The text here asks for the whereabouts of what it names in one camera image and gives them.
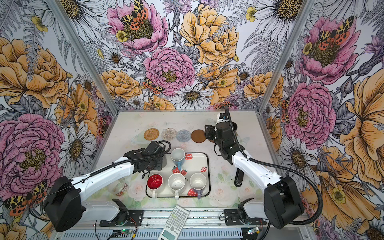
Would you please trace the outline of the black mug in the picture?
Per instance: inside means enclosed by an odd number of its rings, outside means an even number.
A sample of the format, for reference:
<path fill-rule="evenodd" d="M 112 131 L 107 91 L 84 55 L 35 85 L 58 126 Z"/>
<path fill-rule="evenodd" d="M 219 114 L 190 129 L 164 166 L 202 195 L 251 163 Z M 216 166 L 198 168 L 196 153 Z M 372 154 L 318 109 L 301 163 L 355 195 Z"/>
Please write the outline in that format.
<path fill-rule="evenodd" d="M 238 125 L 235 122 L 232 122 L 232 130 L 236 133 Z"/>

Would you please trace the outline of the red mug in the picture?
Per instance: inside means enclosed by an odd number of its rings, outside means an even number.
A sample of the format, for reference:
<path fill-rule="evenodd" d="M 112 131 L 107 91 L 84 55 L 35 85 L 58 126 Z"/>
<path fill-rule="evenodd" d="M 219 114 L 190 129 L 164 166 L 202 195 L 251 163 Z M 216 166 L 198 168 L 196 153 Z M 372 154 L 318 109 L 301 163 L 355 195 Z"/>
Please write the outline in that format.
<path fill-rule="evenodd" d="M 152 199 L 156 199 L 160 193 L 164 190 L 165 181 L 160 174 L 152 174 L 147 179 L 147 189 L 149 196 Z"/>

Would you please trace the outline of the woven rattan round coaster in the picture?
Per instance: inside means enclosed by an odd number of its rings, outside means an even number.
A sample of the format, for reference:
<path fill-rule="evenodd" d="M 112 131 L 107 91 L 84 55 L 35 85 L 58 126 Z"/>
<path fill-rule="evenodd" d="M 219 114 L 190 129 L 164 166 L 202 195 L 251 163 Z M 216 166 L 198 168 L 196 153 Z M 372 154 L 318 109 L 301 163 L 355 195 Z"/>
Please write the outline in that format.
<path fill-rule="evenodd" d="M 150 128 L 144 132 L 144 139 L 147 141 L 154 141 L 159 137 L 159 135 L 160 135 L 160 132 L 158 129 Z"/>

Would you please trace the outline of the blue white mug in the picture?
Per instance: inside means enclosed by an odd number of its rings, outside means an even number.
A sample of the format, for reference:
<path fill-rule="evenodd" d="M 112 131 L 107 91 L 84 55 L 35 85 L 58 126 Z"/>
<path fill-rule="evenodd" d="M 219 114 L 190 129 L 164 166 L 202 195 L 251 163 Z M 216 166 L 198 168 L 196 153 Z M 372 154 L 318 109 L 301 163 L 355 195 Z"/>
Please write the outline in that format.
<path fill-rule="evenodd" d="M 182 170 L 182 166 L 185 162 L 185 151 L 181 148 L 176 148 L 171 152 L 171 160 L 177 165 L 179 171 Z"/>

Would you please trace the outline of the white woven round coaster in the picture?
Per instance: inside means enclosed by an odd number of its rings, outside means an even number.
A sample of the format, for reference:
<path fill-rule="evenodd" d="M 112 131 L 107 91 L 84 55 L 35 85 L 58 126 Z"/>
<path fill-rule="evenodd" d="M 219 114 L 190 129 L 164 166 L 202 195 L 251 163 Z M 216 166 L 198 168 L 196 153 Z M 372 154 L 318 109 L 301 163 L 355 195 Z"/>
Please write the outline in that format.
<path fill-rule="evenodd" d="M 176 138 L 177 136 L 177 130 L 174 128 L 167 128 L 162 131 L 162 138 L 167 141 L 171 141 Z"/>

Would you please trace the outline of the blue grey fabric coaster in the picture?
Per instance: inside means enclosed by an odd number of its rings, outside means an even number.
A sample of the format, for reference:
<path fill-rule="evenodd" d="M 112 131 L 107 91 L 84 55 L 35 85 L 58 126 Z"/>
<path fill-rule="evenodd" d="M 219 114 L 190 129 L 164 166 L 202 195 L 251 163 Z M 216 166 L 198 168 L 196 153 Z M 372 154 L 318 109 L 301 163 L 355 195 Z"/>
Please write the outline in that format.
<path fill-rule="evenodd" d="M 188 130 L 180 130 L 177 132 L 176 139 L 181 143 L 186 143 L 191 139 L 191 132 Z"/>

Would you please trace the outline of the purple white mug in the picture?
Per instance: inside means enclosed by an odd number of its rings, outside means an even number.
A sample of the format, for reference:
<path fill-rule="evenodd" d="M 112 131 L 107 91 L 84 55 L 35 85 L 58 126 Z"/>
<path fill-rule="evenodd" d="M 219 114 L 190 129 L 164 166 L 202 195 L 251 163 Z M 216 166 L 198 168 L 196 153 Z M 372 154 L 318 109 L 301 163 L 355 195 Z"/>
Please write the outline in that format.
<path fill-rule="evenodd" d="M 190 178 L 190 185 L 197 192 L 198 200 L 200 200 L 202 191 L 207 185 L 207 178 L 202 173 L 195 173 Z"/>

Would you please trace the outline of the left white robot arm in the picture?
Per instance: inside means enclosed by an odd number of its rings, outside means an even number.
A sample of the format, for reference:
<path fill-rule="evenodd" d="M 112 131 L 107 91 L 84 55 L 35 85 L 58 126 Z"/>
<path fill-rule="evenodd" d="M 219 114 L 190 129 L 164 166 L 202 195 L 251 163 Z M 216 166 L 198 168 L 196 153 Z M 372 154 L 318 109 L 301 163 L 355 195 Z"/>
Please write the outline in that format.
<path fill-rule="evenodd" d="M 64 176 L 56 180 L 43 204 L 56 232 L 65 232 L 78 223 L 89 221 L 124 225 L 129 219 L 129 213 L 120 200 L 89 202 L 88 198 L 127 176 L 161 170 L 164 155 L 171 148 L 168 141 L 152 141 L 146 148 L 129 151 L 118 160 L 89 174 L 72 179 Z"/>

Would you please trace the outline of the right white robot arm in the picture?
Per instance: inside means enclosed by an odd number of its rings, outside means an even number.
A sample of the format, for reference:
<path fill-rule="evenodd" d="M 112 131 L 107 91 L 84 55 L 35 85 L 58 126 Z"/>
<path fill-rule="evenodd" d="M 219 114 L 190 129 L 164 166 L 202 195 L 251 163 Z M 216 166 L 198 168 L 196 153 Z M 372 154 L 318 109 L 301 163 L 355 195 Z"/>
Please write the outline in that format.
<path fill-rule="evenodd" d="M 266 219 L 274 227 L 281 229 L 304 213 L 295 181 L 252 162 L 251 155 L 236 142 L 236 134 L 229 122 L 221 122 L 215 126 L 205 125 L 205 137 L 214 141 L 219 147 L 221 157 L 237 168 L 236 180 L 243 173 L 264 191 L 262 203 L 248 198 L 238 205 L 238 214 L 243 223 L 252 219 Z"/>

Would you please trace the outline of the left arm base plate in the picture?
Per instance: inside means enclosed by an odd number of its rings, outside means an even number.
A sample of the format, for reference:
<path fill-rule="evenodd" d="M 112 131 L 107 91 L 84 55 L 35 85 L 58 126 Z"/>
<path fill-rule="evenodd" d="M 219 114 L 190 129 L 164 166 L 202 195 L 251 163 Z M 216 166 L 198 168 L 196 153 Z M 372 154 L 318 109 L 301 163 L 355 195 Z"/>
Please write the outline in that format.
<path fill-rule="evenodd" d="M 143 210 L 127 210 L 119 213 L 113 220 L 101 220 L 100 227 L 140 227 L 144 218 Z"/>

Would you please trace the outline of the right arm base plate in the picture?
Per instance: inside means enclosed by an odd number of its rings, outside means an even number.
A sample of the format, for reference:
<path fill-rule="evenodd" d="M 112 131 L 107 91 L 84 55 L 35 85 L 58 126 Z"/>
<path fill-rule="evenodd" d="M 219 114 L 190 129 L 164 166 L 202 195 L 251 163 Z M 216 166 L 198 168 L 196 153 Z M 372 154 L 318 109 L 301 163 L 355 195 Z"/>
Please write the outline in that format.
<path fill-rule="evenodd" d="M 227 226 L 266 225 L 267 221 L 260 218 L 250 218 L 244 210 L 225 209 L 224 218 Z"/>

